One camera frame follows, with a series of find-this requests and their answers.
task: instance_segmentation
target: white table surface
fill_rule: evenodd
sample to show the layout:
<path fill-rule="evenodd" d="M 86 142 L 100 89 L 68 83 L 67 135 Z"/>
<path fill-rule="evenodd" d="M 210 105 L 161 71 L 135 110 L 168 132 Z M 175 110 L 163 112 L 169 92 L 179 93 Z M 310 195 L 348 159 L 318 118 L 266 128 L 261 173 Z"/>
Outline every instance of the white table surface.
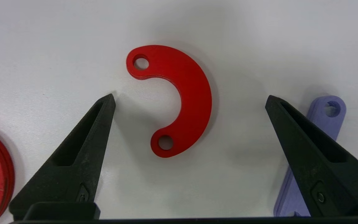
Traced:
<path fill-rule="evenodd" d="M 190 55 L 212 88 L 207 130 L 169 159 L 149 142 L 176 118 L 180 96 L 125 67 L 148 44 Z M 318 96 L 341 97 L 338 142 L 358 158 L 358 1 L 0 1 L 0 139 L 14 195 L 109 92 L 117 109 L 101 218 L 271 216 L 287 161 L 268 95 L 303 113 Z M 6 211 L 0 223 L 9 221 Z"/>

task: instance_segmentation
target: red curved piece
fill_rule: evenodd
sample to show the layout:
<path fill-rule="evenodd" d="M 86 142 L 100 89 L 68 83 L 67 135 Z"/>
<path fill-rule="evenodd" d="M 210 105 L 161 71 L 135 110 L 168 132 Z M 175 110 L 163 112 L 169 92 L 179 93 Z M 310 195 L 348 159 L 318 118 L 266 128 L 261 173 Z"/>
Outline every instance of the red curved piece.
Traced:
<path fill-rule="evenodd" d="M 144 70 L 135 68 L 139 58 L 148 60 Z M 192 146 L 203 134 L 212 109 L 209 83 L 200 66 L 188 55 L 172 47 L 148 45 L 133 49 L 126 58 L 126 68 L 136 79 L 164 78 L 171 82 L 181 96 L 181 110 L 176 120 L 157 130 L 151 139 L 153 152 L 163 158 L 175 156 Z M 170 136 L 173 146 L 162 149 L 158 141 Z"/>

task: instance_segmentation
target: purple piece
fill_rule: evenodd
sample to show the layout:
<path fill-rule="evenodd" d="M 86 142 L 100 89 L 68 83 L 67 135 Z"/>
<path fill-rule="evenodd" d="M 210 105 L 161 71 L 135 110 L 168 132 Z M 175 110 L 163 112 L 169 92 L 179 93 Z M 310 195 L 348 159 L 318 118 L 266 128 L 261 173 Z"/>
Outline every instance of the purple piece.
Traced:
<path fill-rule="evenodd" d="M 346 105 L 341 98 L 337 96 L 323 96 L 314 99 L 310 104 L 307 119 L 332 139 L 337 140 L 345 114 Z M 274 216 L 310 216 L 290 167 L 288 167 L 274 206 Z"/>

